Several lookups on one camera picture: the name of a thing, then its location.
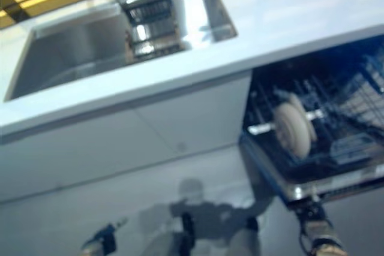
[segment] wire rack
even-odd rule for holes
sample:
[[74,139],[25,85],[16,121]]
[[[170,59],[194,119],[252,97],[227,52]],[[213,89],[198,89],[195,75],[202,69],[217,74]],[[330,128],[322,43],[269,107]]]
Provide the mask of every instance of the wire rack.
[[[360,42],[276,64],[290,67],[289,77],[288,71],[273,68],[254,77],[261,81],[251,86],[246,130],[288,177],[319,179],[383,161],[383,43],[382,37],[373,50],[364,49]],[[305,63],[312,69],[303,69]],[[274,109],[292,92],[301,100],[318,138],[306,159],[283,149],[274,132]]]

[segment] floor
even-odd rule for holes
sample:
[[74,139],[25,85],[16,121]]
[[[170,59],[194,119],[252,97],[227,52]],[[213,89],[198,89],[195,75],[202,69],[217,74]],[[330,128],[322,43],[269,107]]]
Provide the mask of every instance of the floor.
[[[303,255],[294,214],[241,159],[237,146],[225,147],[2,205],[0,251],[10,256],[78,255],[93,233],[126,216],[127,225],[116,234],[114,255],[141,256],[152,239],[177,230],[175,217],[189,209],[197,219],[194,255],[224,255],[227,243],[249,214],[258,215],[260,256]],[[326,205],[351,255],[382,255],[383,191]]]

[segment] dishwasher door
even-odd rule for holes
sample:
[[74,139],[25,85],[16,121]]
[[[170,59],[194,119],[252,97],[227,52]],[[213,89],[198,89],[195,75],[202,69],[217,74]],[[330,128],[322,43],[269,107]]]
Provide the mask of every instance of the dishwasher door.
[[240,145],[289,207],[384,185],[384,35],[255,68]]

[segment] cabinet door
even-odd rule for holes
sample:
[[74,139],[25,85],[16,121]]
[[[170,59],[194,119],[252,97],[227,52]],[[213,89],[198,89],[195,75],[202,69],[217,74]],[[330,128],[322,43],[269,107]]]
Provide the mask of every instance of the cabinet door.
[[167,160],[171,149],[132,109],[0,146],[0,201]]
[[214,149],[238,141],[250,80],[246,71],[153,97],[136,110],[177,153]]

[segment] kitchen sink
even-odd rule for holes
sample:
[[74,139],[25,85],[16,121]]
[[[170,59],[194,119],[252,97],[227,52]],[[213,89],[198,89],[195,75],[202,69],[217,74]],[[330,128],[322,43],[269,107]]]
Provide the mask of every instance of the kitchen sink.
[[124,0],[31,31],[6,101],[236,36],[220,0]]

